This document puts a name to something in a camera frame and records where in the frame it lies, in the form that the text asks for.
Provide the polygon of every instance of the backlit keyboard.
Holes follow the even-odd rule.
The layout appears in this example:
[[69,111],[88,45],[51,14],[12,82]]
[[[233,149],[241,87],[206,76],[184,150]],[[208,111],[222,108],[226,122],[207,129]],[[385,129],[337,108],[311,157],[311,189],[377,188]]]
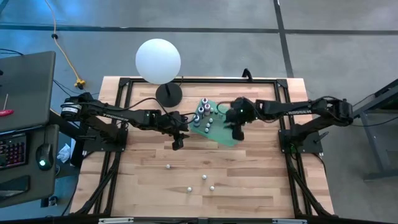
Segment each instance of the backlit keyboard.
[[0,137],[0,170],[26,163],[26,135]]

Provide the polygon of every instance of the green circuit board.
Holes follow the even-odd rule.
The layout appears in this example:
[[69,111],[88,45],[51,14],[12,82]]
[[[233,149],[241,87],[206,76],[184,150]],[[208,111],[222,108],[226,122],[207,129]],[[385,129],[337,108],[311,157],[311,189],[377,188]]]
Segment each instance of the green circuit board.
[[[216,110],[217,103],[211,100],[208,100],[208,104],[210,104],[210,107]],[[201,107],[201,101],[199,102],[196,113],[199,114],[198,109]],[[219,105],[218,107],[220,111],[218,114],[210,113],[210,115],[205,116],[203,115],[202,118],[200,119],[200,125],[199,127],[195,127],[193,123],[189,124],[190,129],[193,132],[196,132],[198,134],[203,135],[204,137],[208,139],[212,139],[218,143],[224,144],[226,146],[234,146],[235,144],[239,143],[239,141],[235,140],[232,138],[232,130],[229,128],[224,128],[225,124],[225,115],[224,113],[228,110],[226,106]],[[206,124],[209,123],[209,119],[213,118],[213,124],[211,124],[209,128],[209,132],[205,132]]]

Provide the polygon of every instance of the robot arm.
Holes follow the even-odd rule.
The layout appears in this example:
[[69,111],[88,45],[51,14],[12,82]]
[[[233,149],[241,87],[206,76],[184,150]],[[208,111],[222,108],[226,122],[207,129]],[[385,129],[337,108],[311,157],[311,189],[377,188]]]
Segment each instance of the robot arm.
[[233,130],[233,139],[242,141],[244,134],[241,126],[256,119],[271,123],[286,115],[319,115],[318,118],[305,124],[295,124],[290,127],[287,135],[289,142],[299,146],[309,134],[323,128],[331,125],[350,125],[353,122],[352,112],[351,104],[345,99],[339,100],[330,96],[295,103],[268,100],[256,100],[253,103],[245,97],[240,97],[231,102],[231,109],[226,112],[225,123],[229,123],[227,127]]
[[178,111],[162,114],[161,110],[128,110],[94,100],[89,93],[67,98],[61,106],[61,117],[67,121],[81,121],[99,131],[105,142],[119,141],[119,128],[106,124],[97,116],[124,121],[141,130],[153,130],[174,137],[173,150],[183,147],[183,139],[189,136],[180,131],[188,131],[188,118]]

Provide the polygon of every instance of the lamp base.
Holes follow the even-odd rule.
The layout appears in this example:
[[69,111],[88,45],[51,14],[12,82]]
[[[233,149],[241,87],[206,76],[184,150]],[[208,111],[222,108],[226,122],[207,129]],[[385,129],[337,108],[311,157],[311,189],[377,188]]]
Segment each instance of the lamp base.
[[156,100],[164,107],[177,106],[182,100],[182,90],[171,82],[160,85],[156,90]]

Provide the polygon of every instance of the gray floor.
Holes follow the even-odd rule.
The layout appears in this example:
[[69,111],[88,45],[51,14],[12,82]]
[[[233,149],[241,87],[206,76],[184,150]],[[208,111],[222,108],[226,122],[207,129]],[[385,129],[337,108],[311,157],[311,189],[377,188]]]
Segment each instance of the gray floor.
[[[271,0],[52,0],[57,22],[74,26],[278,28]],[[280,0],[286,29],[397,30],[395,0]],[[0,14],[1,24],[52,25],[44,1],[12,0]],[[72,87],[72,71],[50,37],[50,31],[0,30],[0,47],[25,54],[54,50],[55,79]],[[255,77],[286,77],[278,34],[156,32],[59,32],[78,73],[96,93],[105,75],[137,75],[134,57],[147,39],[171,41],[182,56],[180,75],[238,77],[249,68]],[[305,79],[311,98],[332,95],[355,103],[398,78],[398,36],[288,35],[295,77]],[[53,89],[52,108],[60,111],[67,97]],[[389,117],[375,118],[374,122]],[[396,123],[385,128],[394,130]],[[398,178],[363,182],[376,171],[362,128],[331,127],[323,140],[333,206],[346,218],[397,222]],[[21,205],[0,210],[0,219],[60,215],[76,180],[59,179],[57,209]],[[24,214],[20,209],[32,212]]]

